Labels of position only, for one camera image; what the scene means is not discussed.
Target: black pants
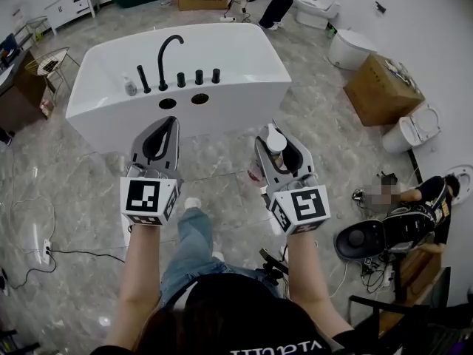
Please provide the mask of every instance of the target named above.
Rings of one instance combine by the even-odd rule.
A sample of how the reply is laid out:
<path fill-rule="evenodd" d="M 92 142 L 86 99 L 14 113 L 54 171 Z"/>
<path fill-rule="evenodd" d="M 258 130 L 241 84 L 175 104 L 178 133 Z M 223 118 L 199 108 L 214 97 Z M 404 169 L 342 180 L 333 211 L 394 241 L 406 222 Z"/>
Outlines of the black pants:
<path fill-rule="evenodd" d="M 280 22 L 289 10 L 294 0 L 272 0 L 266 8 L 266 12 L 259 20 L 262 27 L 272 27 L 275 22 Z"/>
<path fill-rule="evenodd" d="M 5 132 L 0 127 L 0 141 L 4 142 L 6 144 L 6 143 L 8 143 L 9 140 L 10 140 L 10 137 L 8 136 L 7 132 Z"/>

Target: white bathtub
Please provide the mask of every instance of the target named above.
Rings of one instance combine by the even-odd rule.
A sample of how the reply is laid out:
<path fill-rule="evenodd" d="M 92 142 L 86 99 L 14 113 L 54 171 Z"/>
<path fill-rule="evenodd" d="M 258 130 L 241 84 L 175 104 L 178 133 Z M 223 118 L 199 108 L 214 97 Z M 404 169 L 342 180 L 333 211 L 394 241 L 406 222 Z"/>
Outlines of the white bathtub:
<path fill-rule="evenodd" d="M 166 83 L 158 89 L 157 54 L 171 35 L 163 56 Z M 144 68 L 149 94 L 136 66 Z M 220 83 L 212 84 L 212 70 L 221 70 Z M 196 85 L 195 71 L 204 73 Z M 123 88 L 125 72 L 138 86 L 129 97 Z M 177 87 L 177 73 L 186 74 L 186 86 Z M 261 28 L 253 24 L 201 24 L 170 27 L 99 44 L 84 57 L 72 89 L 66 118 L 100 153 L 128 153 L 134 138 L 148 125 L 169 115 L 180 122 L 181 137 L 215 134 L 267 124 L 290 85 L 283 63 Z M 206 94 L 205 104 L 191 99 Z M 177 104 L 162 109 L 166 98 Z"/>

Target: toilet lid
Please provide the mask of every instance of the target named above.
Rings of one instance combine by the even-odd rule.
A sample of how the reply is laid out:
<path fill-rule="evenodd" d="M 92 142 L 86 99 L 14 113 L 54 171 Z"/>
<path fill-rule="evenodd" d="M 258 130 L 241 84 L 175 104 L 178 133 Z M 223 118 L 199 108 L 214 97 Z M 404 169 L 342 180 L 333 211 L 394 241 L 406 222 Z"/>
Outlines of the toilet lid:
<path fill-rule="evenodd" d="M 410 119 L 407 117 L 399 118 L 399 126 L 401 127 L 404 138 L 406 138 L 406 141 L 409 142 L 411 146 L 418 146 L 421 144 L 417 130 Z"/>
<path fill-rule="evenodd" d="M 427 141 L 440 131 L 440 116 L 436 108 L 430 104 L 413 112 L 411 121 L 422 142 Z"/>
<path fill-rule="evenodd" d="M 340 39 L 350 47 L 354 47 L 359 50 L 368 50 L 371 53 L 378 52 L 375 45 L 360 33 L 353 32 L 352 30 L 340 29 L 337 32 L 337 35 L 340 36 Z"/>

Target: black knob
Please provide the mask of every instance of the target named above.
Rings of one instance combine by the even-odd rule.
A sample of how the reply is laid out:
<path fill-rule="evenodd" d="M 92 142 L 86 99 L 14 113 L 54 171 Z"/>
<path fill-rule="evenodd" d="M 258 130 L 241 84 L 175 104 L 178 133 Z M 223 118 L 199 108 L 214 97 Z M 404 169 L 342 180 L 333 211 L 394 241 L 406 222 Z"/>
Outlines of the black knob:
<path fill-rule="evenodd" d="M 184 72 L 179 72 L 177 74 L 177 86 L 179 88 L 183 88 L 186 86 L 186 77 L 184 76 Z"/>
<path fill-rule="evenodd" d="M 204 72 L 202 70 L 197 70 L 195 72 L 195 84 L 198 86 L 204 84 Z"/>
<path fill-rule="evenodd" d="M 218 84 L 220 82 L 220 70 L 218 68 L 214 68 L 214 72 L 212 73 L 212 83 Z"/>
<path fill-rule="evenodd" d="M 148 81 L 146 80 L 145 72 L 143 71 L 141 64 L 136 67 L 136 69 L 138 70 L 138 75 L 140 76 L 141 84 L 143 85 L 143 92 L 150 93 L 151 88 L 149 88 Z"/>

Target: black t-shirt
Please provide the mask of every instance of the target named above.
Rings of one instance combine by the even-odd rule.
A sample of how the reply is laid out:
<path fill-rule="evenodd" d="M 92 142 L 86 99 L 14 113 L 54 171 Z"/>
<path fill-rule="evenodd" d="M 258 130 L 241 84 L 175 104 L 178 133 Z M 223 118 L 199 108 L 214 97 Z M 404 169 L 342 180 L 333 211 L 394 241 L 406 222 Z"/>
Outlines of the black t-shirt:
<path fill-rule="evenodd" d="M 433 206 L 441 194 L 445 180 L 441 176 L 434 176 L 424 181 L 417 189 L 421 191 L 422 200 L 420 203 Z M 452 196 L 446 191 L 442 203 L 435 210 L 435 239 L 434 243 L 446 243 L 449 237 L 450 218 L 452 211 Z"/>
<path fill-rule="evenodd" d="M 221 319 L 218 334 L 206 352 L 228 355 L 332 353 L 308 314 L 294 302 L 276 298 L 261 282 L 239 274 L 204 275 L 197 281 L 188 296 L 185 310 L 196 304 L 211 304 Z M 204 319 L 193 319 L 192 325 L 202 325 L 203 322 Z M 163 350 L 161 354 L 173 354 L 167 350 L 173 345 L 166 344 L 166 341 L 175 340 L 174 329 L 166 327 L 153 335 L 156 348 Z M 333 340 L 354 354 L 363 351 L 359 348 L 363 341 L 354 331 L 341 333 Z M 131 351 L 115 346 L 99 347 L 92 353 L 130 354 Z"/>

